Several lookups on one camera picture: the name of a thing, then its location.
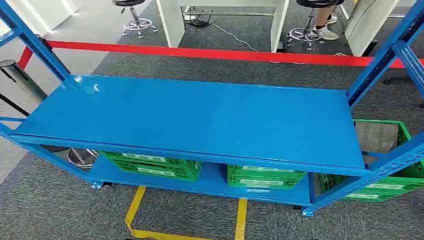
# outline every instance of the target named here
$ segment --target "white sneaker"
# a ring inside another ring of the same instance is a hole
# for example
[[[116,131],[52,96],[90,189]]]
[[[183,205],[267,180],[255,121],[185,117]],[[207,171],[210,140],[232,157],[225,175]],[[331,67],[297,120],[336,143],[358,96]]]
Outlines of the white sneaker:
[[[337,22],[337,17],[334,15],[331,15],[331,19],[327,20],[326,24],[335,24]]]
[[[334,32],[330,31],[327,26],[324,26],[321,29],[318,29],[322,33],[322,38],[325,40],[336,40],[339,39],[339,35],[335,34]]]

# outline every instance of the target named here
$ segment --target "crate label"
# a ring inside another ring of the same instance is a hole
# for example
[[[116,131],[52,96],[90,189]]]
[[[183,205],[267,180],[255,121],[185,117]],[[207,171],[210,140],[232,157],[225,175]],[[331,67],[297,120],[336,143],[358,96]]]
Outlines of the crate label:
[[[167,160],[164,157],[160,157],[160,156],[147,156],[147,155],[139,155],[139,154],[132,154],[132,153],[122,153],[122,156],[127,158],[133,158],[133,159],[148,160],[152,162],[163,162],[163,163],[167,162]]]
[[[137,167],[137,170],[140,173],[146,173],[146,174],[157,174],[157,175],[164,175],[164,176],[170,176],[170,177],[176,176],[175,173],[171,171],[159,171],[159,170],[147,169],[142,167]]]
[[[346,197],[358,199],[377,199],[379,195],[351,193]]]
[[[279,169],[279,168],[270,168],[262,166],[243,166],[243,170],[252,170],[252,171],[269,171],[269,172],[294,172],[294,170]]]
[[[405,185],[392,185],[392,184],[378,184],[378,183],[371,183],[370,185],[366,186],[366,188],[372,188],[372,189],[396,189],[400,190]]]
[[[269,193],[271,190],[269,189],[269,186],[260,187],[260,186],[247,186],[248,189],[246,189],[246,192],[248,193]]]
[[[277,186],[283,186],[283,181],[268,181],[268,180],[251,180],[251,179],[240,179],[241,184],[247,184],[247,185],[277,185]]]
[[[256,188],[256,189],[269,189],[271,188],[270,185],[255,185],[255,184],[247,184],[246,187],[248,188]]]

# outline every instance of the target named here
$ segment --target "black stool seat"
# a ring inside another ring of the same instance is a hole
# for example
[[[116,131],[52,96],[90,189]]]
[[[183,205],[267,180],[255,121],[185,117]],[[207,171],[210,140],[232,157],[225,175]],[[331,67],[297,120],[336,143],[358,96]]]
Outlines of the black stool seat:
[[[321,9],[337,5],[339,0],[296,0],[296,2],[307,8]]]
[[[112,3],[118,7],[131,7],[144,3],[146,0],[112,0]]]

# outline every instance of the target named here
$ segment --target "desk leg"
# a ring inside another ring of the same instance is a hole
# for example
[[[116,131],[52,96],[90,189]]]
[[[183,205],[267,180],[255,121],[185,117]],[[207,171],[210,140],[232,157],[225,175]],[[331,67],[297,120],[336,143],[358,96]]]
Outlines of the desk leg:
[[[272,21],[271,33],[270,33],[272,53],[277,52],[288,6],[289,6],[289,0],[275,1],[275,13],[274,13],[274,19]]]
[[[398,2],[399,0],[357,2],[344,33],[354,56],[362,56]]]
[[[178,0],[156,0],[163,31],[170,48],[178,48],[184,35],[184,21]]]

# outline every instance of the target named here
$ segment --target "red barrier tape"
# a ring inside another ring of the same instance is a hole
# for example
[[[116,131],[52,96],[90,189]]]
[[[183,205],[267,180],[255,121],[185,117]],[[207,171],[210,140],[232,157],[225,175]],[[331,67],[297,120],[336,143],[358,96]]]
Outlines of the red barrier tape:
[[[31,49],[29,49],[27,46],[22,52],[22,55],[20,56],[19,61],[17,62],[17,65],[21,67],[22,69],[25,69],[28,65],[28,62],[31,59],[31,56],[33,55],[33,52]]]
[[[241,60],[254,62],[280,62],[280,63],[305,63],[316,65],[335,65],[335,66],[351,66],[365,67],[373,59],[372,57],[358,56],[337,56],[322,54],[305,54],[305,53],[270,53],[270,52],[254,52],[254,51],[235,51],[235,50],[215,50],[215,49],[196,49],[196,48],[173,48],[164,46],[140,46],[140,45],[122,45],[122,44],[106,44],[91,42],[71,42],[71,41],[47,41],[52,48],[76,49],[89,51],[102,51],[113,53],[129,53],[129,54],[147,54],[172,57],[187,58],[205,58],[205,59],[225,59],[225,60]],[[27,55],[26,51],[22,54],[19,65],[26,66],[28,63],[23,59]],[[390,66],[391,68],[404,68],[399,59],[396,59]]]

